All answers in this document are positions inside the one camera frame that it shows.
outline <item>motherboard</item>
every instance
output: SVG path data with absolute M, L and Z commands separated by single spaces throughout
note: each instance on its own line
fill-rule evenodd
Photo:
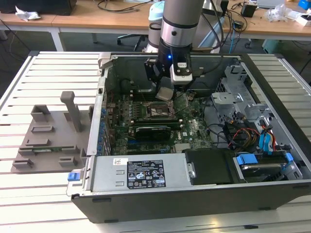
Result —
M 107 91 L 101 124 L 108 132 L 109 147 L 98 155 L 181 153 L 211 147 L 202 101 L 193 92 L 163 101 L 148 93 Z

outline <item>black box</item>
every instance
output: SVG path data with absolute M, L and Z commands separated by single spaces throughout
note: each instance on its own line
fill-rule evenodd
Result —
M 253 17 L 256 8 L 257 8 L 257 5 L 244 4 L 242 7 L 242 10 L 241 10 L 241 15 L 243 17 L 251 18 L 251 17 Z
M 0 11 L 15 13 L 17 6 L 18 9 L 28 12 L 69 16 L 76 2 L 77 0 L 0 0 Z

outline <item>green circuit board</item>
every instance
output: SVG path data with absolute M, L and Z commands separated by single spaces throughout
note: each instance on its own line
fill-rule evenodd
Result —
M 169 102 L 130 95 L 107 99 L 111 155 L 180 153 L 212 145 L 202 119 L 202 100 L 193 93 L 178 93 Z M 136 138 L 139 129 L 159 127 L 166 129 L 166 139 Z

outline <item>floor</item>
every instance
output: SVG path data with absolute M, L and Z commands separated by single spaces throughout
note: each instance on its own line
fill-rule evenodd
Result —
M 44 32 L 18 32 L 17 36 L 31 49 L 41 51 L 56 51 L 52 37 Z M 122 40 L 122 45 L 117 45 L 117 34 L 97 34 L 98 43 L 92 42 L 92 36 L 88 33 L 63 33 L 67 51 L 133 51 L 137 38 L 127 38 Z M 263 40 L 253 40 L 249 49 L 245 48 L 247 39 L 241 39 L 235 48 L 235 53 L 264 53 L 262 49 Z M 6 41 L 0 41 L 0 97 L 18 72 L 22 65 L 22 58 L 26 58 L 28 50 L 13 34 L 8 34 Z M 304 64 L 311 58 L 311 44 L 307 42 L 283 41 L 278 53 L 299 72 Z M 142 42 L 138 51 L 147 45 L 147 41 Z M 223 51 L 228 53 L 229 45 L 224 45 Z M 311 82 L 311 64 L 302 73 L 302 77 L 307 82 Z

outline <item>blue latch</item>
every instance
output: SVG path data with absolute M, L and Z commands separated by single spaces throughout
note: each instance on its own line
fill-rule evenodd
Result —
M 263 149 L 264 152 L 268 154 L 272 154 L 272 151 L 269 150 L 269 143 L 271 140 L 271 136 L 268 133 L 262 133 L 259 138 L 259 148 Z
M 286 154 L 285 154 L 285 157 L 286 157 L 286 159 L 287 159 L 287 161 L 288 161 L 288 162 L 290 162 L 290 161 L 293 161 L 293 160 L 294 160 L 294 158 L 293 158 L 292 154 L 290 154 L 290 153 L 286 153 Z
M 79 172 L 70 172 L 68 174 L 68 181 L 79 181 L 80 180 L 80 173 Z
M 257 164 L 258 160 L 254 154 L 240 154 L 237 157 L 239 165 Z

